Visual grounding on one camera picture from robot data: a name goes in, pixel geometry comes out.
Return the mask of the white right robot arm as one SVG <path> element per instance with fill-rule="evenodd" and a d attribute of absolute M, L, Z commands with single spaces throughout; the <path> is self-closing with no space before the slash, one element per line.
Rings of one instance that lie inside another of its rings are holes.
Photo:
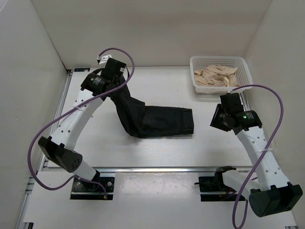
<path fill-rule="evenodd" d="M 221 191 L 231 187 L 243 196 L 258 217 L 290 211 L 303 195 L 300 185 L 293 185 L 278 165 L 269 148 L 262 122 L 253 110 L 245 111 L 241 103 L 220 103 L 213 115 L 211 126 L 234 131 L 244 146 L 256 173 L 244 177 L 235 167 L 220 167 L 214 174 L 214 186 Z"/>

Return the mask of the black trousers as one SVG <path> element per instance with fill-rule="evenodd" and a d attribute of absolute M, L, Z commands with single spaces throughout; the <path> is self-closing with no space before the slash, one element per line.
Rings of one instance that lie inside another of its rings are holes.
<path fill-rule="evenodd" d="M 148 106 L 131 97 L 127 86 L 109 97 L 116 106 L 124 130 L 130 136 L 150 138 L 192 135 L 194 132 L 192 109 Z"/>

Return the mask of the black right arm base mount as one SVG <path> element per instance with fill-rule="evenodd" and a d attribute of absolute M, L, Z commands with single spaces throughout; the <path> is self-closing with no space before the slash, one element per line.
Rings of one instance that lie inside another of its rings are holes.
<path fill-rule="evenodd" d="M 233 166 L 217 168 L 212 175 L 202 175 L 194 183 L 199 187 L 201 202 L 233 202 L 236 200 L 237 191 L 226 186 L 223 182 L 223 173 L 236 170 Z"/>

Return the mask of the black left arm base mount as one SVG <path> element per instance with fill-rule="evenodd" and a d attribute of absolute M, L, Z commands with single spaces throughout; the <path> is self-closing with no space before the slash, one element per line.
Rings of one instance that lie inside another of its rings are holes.
<path fill-rule="evenodd" d="M 73 180 L 71 187 L 70 199 L 72 200 L 113 200 L 113 192 L 115 185 L 114 176 L 101 176 L 99 183 L 101 183 L 105 190 L 106 194 L 102 187 L 98 184 L 92 184 L 88 182 L 81 181 L 77 178 Z"/>

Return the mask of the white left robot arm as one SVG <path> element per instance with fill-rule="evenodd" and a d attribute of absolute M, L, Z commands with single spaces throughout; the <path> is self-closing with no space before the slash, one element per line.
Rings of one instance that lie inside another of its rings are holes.
<path fill-rule="evenodd" d="M 105 79 L 96 72 L 90 73 L 81 84 L 77 99 L 72 106 L 74 111 L 62 119 L 49 137 L 42 136 L 38 141 L 39 147 L 49 161 L 84 179 L 83 185 L 89 191 L 98 189 L 100 173 L 88 165 L 74 148 L 83 128 L 106 97 L 99 97 L 87 104 L 82 103 L 120 86 L 124 81 L 123 76 Z"/>

